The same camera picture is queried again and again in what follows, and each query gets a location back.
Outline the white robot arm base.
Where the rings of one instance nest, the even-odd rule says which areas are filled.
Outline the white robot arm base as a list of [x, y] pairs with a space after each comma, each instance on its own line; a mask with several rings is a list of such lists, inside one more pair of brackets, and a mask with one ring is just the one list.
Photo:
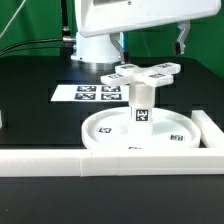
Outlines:
[[118, 55], [110, 41], [110, 34], [85, 38], [79, 32], [76, 33], [72, 60], [89, 64], [111, 64], [118, 60]]

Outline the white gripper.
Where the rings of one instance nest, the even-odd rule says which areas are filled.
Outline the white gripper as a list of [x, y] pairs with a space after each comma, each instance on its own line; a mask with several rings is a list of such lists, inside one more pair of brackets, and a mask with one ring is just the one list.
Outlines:
[[187, 20], [216, 15], [220, 8], [221, 0], [75, 0], [79, 33], [84, 37], [110, 34], [119, 53], [115, 65], [129, 62], [122, 32], [179, 22], [174, 51], [181, 55], [191, 28]]

